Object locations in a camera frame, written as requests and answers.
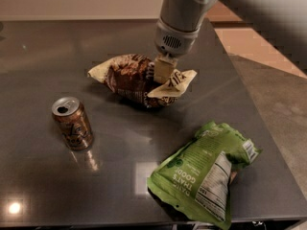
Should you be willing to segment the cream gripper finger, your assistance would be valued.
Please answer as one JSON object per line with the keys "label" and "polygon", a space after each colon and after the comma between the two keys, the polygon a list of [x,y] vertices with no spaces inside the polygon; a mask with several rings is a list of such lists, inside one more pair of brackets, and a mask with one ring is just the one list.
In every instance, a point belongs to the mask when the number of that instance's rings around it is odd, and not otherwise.
{"label": "cream gripper finger", "polygon": [[177,67],[177,59],[170,54],[158,55],[154,60],[153,79],[165,83]]}

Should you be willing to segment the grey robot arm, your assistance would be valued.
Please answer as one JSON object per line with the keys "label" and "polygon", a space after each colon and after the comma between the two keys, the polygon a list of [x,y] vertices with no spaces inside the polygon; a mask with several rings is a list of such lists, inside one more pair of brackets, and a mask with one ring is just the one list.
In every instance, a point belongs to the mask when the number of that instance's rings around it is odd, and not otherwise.
{"label": "grey robot arm", "polygon": [[154,39],[163,65],[189,54],[204,16],[217,2],[307,73],[307,0],[163,0]]}

